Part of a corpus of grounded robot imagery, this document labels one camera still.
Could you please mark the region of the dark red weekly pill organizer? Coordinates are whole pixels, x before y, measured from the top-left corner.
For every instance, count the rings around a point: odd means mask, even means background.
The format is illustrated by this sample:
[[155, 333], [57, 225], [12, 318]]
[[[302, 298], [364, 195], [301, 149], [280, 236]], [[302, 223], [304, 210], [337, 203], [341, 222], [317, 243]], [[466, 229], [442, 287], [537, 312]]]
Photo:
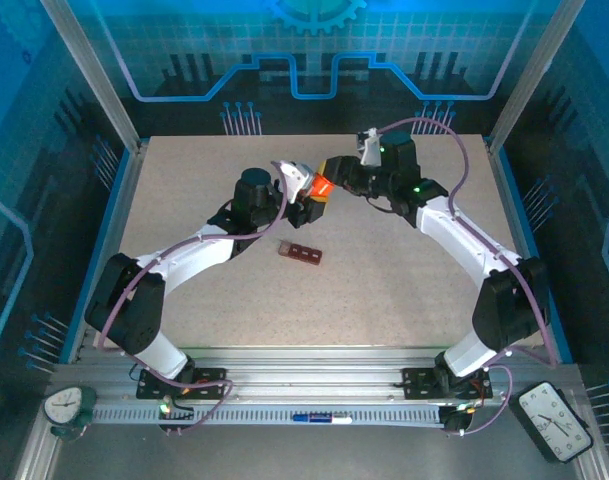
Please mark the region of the dark red weekly pill organizer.
[[323, 252], [297, 243], [282, 241], [278, 247], [278, 254], [307, 264], [319, 265]]

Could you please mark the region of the blue and white marker pen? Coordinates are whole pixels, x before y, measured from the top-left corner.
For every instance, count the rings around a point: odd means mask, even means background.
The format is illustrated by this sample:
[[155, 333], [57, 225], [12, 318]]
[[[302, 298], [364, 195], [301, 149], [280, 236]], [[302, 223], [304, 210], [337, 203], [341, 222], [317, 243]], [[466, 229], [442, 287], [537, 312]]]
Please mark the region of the blue and white marker pen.
[[350, 425], [353, 418], [345, 413], [312, 412], [293, 414], [292, 421], [303, 424]]

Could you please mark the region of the green round analog clock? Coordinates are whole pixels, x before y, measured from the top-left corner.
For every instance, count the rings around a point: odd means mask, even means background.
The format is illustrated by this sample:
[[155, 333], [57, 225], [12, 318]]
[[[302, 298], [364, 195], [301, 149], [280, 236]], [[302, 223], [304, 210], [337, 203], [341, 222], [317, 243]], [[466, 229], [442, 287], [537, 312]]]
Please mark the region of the green round analog clock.
[[97, 394], [88, 386], [69, 386], [54, 392], [43, 403], [50, 432], [63, 441], [80, 438], [93, 421], [96, 402]]

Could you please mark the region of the black rectangular analog clock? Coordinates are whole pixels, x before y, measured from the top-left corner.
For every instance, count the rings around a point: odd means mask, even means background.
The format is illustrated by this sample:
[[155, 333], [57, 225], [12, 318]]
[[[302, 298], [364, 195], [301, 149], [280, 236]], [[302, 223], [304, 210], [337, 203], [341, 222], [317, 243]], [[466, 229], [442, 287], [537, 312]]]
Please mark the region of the black rectangular analog clock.
[[520, 391], [509, 406], [549, 463], [567, 464], [594, 445], [588, 425], [576, 414], [563, 392], [549, 381]]

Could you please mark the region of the aluminium side rail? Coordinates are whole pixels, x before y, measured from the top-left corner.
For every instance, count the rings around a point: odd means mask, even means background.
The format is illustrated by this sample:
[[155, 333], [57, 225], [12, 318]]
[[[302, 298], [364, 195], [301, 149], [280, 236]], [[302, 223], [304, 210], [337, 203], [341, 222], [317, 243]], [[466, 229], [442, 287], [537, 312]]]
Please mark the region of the aluminium side rail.
[[[536, 256], [542, 259], [527, 219], [522, 195], [504, 148], [501, 147], [497, 154], [490, 154], [489, 158], [517, 252], [523, 257]], [[562, 364], [572, 364], [573, 356], [552, 290], [549, 290], [548, 294], [548, 318], [550, 319], [550, 337], [555, 342], [559, 361]]]
[[73, 311], [59, 363], [71, 363], [85, 332], [84, 313], [108, 259], [119, 251], [149, 139], [137, 154], [125, 152], [114, 178], [87, 272]]

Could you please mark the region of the aluminium frame post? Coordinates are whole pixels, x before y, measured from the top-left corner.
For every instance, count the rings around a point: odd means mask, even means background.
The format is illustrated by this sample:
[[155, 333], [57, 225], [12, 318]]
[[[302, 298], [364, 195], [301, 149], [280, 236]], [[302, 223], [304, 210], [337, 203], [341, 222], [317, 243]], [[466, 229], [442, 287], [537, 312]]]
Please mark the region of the aluminium frame post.
[[499, 154], [585, 2], [586, 0], [560, 0], [491, 131], [488, 150], [492, 156]]
[[126, 150], [138, 154], [140, 136], [67, 0], [40, 0], [40, 3]]

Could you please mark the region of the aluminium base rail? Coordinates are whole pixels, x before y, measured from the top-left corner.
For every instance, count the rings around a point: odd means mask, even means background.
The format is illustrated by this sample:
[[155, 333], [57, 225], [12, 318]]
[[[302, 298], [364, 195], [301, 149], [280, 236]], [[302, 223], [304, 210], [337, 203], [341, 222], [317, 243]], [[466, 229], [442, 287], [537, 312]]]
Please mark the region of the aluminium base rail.
[[[414, 348], [199, 348], [197, 366], [220, 367], [234, 383], [232, 404], [400, 404], [401, 372], [431, 367], [434, 349]], [[124, 403], [135, 394], [132, 361], [117, 353], [84, 349], [78, 362], [60, 365], [51, 387], [82, 384], [103, 402]]]

